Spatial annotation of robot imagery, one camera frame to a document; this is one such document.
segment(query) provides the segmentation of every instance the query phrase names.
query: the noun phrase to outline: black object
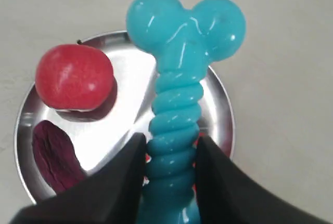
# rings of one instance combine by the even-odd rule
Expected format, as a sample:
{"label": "black object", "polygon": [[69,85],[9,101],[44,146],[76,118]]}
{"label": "black object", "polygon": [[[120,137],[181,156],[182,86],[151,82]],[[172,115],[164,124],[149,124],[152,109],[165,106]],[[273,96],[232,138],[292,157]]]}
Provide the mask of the black object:
{"label": "black object", "polygon": [[11,224],[134,223],[146,164],[146,138],[134,134],[100,171],[75,187],[22,209]]}
{"label": "black object", "polygon": [[198,141],[196,188],[202,224],[328,224],[263,189],[208,136]]}
{"label": "black object", "polygon": [[[22,209],[11,224],[134,224],[144,177],[146,138],[135,134],[99,172]],[[202,224],[328,224],[272,195],[246,176],[209,136],[196,157]]]}

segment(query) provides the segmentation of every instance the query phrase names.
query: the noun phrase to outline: plate rim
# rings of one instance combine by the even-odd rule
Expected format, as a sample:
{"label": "plate rim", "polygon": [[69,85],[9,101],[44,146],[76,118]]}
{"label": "plate rim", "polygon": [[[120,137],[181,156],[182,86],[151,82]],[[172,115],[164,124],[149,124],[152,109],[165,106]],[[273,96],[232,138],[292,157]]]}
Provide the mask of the plate rim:
{"label": "plate rim", "polygon": [[[106,36],[106,35],[115,35],[115,34],[127,34],[127,30],[115,30],[115,31],[107,31],[107,32],[102,32],[102,33],[98,33],[98,34],[95,34],[95,35],[92,35],[90,37],[87,37],[87,38],[83,38],[83,39],[78,39],[77,41],[81,41],[82,43],[84,42],[87,42],[87,41],[90,41],[94,38],[98,38],[98,37],[102,37],[102,36]],[[218,83],[220,84],[220,86],[222,87],[223,89],[223,92],[225,94],[225,97],[227,99],[227,102],[228,102],[228,106],[229,106],[229,110],[230,110],[230,115],[231,115],[231,120],[232,120],[232,146],[231,146],[231,151],[230,151],[230,156],[229,158],[231,160],[233,160],[233,156],[234,156],[234,151],[235,151],[235,142],[236,142],[236,123],[235,123],[235,117],[234,117],[234,110],[233,110],[233,107],[232,107],[232,104],[231,104],[231,100],[230,100],[230,97],[227,93],[227,90],[225,88],[225,86],[223,85],[220,77],[217,75],[217,73],[214,71],[214,69],[211,67],[211,66],[208,66],[208,68],[210,69],[210,71],[213,73],[213,75],[215,76],[215,78],[217,79]],[[17,133],[18,133],[18,128],[19,128],[19,123],[20,123],[20,120],[21,120],[21,114],[22,114],[22,110],[23,110],[23,107],[24,107],[24,104],[31,92],[31,90],[33,89],[33,87],[35,86],[35,82],[33,82],[28,91],[26,92],[23,100],[22,100],[22,103],[19,107],[19,110],[18,110],[18,113],[17,113],[17,117],[16,117],[16,122],[15,122],[15,128],[14,128],[14,157],[15,157],[15,166],[16,166],[16,170],[17,170],[17,173],[18,173],[18,176],[20,178],[20,181],[21,181],[21,184],[25,190],[25,192],[27,193],[28,197],[30,198],[30,200],[32,201],[33,204],[36,204],[36,200],[35,198],[32,196],[24,178],[23,178],[23,174],[22,174],[22,171],[21,171],[21,166],[20,166],[20,162],[19,162],[19,158],[18,158],[18,150],[17,150]]]}

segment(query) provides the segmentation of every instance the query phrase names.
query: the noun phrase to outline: white surface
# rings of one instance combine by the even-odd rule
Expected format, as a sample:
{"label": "white surface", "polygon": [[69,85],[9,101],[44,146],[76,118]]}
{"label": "white surface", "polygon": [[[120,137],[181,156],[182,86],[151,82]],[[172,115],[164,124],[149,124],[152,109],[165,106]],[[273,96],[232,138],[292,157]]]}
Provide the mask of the white surface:
{"label": "white surface", "polygon": [[[214,68],[234,107],[235,162],[278,196],[333,221],[333,3],[233,1],[247,18],[247,38]],[[40,56],[59,43],[124,29],[130,2],[0,0],[1,223],[30,203],[16,173],[12,132]]]}

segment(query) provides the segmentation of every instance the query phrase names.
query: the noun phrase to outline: metal plate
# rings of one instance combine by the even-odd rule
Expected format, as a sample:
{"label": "metal plate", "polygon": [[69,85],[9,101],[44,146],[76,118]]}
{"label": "metal plate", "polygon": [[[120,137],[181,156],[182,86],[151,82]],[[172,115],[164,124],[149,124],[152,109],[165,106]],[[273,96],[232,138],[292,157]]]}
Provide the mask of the metal plate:
{"label": "metal plate", "polygon": [[[88,174],[114,157],[134,132],[144,133],[147,140],[151,137],[148,124],[153,118],[150,106],[157,77],[154,57],[138,50],[125,31],[100,34],[82,40],[82,44],[106,53],[117,86],[102,107],[93,112],[56,112],[42,103],[32,86],[17,120],[15,156],[22,184],[34,203],[55,194],[41,177],[32,153],[32,130],[41,120],[53,122],[71,137],[76,156]],[[211,68],[201,84],[201,132],[210,135],[231,156],[234,119],[227,93]]]}

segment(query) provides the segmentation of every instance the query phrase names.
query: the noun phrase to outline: teal rubber toy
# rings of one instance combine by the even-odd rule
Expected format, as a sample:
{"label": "teal rubber toy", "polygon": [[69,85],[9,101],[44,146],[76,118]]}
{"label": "teal rubber toy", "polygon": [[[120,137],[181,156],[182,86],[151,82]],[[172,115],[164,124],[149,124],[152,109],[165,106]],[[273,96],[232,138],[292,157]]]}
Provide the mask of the teal rubber toy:
{"label": "teal rubber toy", "polygon": [[147,143],[149,183],[143,187],[137,223],[200,223],[193,190],[200,81],[209,64],[240,47],[245,18],[230,0],[203,0],[191,10],[179,0],[135,0],[126,27],[132,42],[154,55],[159,73],[149,125],[153,138]]}

